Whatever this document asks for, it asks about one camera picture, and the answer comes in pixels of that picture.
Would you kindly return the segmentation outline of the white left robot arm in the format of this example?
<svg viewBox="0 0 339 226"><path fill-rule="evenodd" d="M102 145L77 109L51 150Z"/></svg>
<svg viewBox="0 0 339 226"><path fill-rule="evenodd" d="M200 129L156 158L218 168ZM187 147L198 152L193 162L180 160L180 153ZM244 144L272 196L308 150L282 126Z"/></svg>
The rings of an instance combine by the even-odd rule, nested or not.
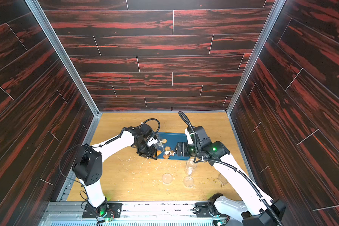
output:
<svg viewBox="0 0 339 226"><path fill-rule="evenodd" d="M135 148L140 157L157 160L155 144L160 127L159 120L150 118L136 127L122 128L119 135L99 144L78 144L65 151L79 148L72 165L77 178L73 181L83 186L88 208L94 211L96 218L105 218L110 211L100 183L104 161L127 147Z"/></svg>

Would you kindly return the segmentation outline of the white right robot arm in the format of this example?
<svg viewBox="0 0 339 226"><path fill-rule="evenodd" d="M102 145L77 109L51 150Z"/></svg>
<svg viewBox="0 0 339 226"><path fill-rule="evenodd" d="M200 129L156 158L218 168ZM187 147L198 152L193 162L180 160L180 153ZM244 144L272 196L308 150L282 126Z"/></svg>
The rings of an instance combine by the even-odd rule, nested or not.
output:
<svg viewBox="0 0 339 226"><path fill-rule="evenodd" d="M209 214L215 218L227 216L244 226L281 226L286 209L284 203L281 200L275 201L261 190L242 170L223 143L212 142L203 127L193 126L182 111L178 114L187 125L187 142L177 143L177 154L193 157L194 163L209 163L242 199L242 202L237 202L217 193L207 201Z"/></svg>

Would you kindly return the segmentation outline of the clear round jar lid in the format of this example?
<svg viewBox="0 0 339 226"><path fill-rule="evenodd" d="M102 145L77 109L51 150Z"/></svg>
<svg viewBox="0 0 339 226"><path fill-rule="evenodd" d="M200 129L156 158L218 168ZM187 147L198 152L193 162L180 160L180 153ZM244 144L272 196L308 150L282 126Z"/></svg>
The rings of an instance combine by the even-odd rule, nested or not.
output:
<svg viewBox="0 0 339 226"><path fill-rule="evenodd" d="M222 174L218 175L218 180L220 184L223 186L229 183L228 180Z"/></svg>

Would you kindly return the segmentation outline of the clear plastic jar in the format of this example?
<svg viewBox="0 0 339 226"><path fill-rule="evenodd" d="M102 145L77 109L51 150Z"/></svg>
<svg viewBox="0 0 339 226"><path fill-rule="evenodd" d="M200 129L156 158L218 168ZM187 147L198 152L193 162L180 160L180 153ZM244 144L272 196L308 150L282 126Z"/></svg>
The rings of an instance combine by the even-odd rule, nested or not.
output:
<svg viewBox="0 0 339 226"><path fill-rule="evenodd" d="M194 159L187 160L185 172L188 176L191 176L196 168L197 168L197 164L194 163Z"/></svg>

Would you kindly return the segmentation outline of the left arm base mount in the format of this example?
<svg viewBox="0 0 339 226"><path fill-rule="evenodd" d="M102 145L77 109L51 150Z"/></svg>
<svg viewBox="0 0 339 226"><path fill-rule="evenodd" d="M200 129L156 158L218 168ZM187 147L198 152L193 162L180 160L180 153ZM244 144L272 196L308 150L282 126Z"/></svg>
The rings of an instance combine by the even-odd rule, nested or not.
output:
<svg viewBox="0 0 339 226"><path fill-rule="evenodd" d="M120 202L108 202L107 199L98 207L93 207L88 201L84 207L82 218L94 219L99 222L113 221L120 218L123 204Z"/></svg>

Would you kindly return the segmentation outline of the clear jar with yellow snacks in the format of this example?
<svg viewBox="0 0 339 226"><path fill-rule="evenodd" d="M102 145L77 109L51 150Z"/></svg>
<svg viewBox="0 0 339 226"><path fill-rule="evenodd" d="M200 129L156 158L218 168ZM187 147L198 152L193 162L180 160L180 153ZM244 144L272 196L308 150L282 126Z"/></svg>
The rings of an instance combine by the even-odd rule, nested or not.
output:
<svg viewBox="0 0 339 226"><path fill-rule="evenodd" d="M162 141L158 141L154 147L156 148L156 156L159 156L164 152L164 145Z"/></svg>

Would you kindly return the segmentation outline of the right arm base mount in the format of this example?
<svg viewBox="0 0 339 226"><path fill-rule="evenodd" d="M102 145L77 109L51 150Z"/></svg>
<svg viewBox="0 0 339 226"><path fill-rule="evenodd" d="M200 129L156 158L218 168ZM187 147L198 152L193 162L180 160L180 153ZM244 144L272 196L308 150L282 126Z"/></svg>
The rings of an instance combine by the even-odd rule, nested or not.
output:
<svg viewBox="0 0 339 226"><path fill-rule="evenodd" d="M212 224L214 226L225 226L229 220L230 217L225 214L220 214L214 203L215 201L222 197L223 194L221 193L216 193L213 196L211 196L207 202L196 202L195 207L192 209L192 213L195 214L198 218L205 218L205 217L214 217L214 218L219 218L223 217L224 219L220 220L213 220Z"/></svg>

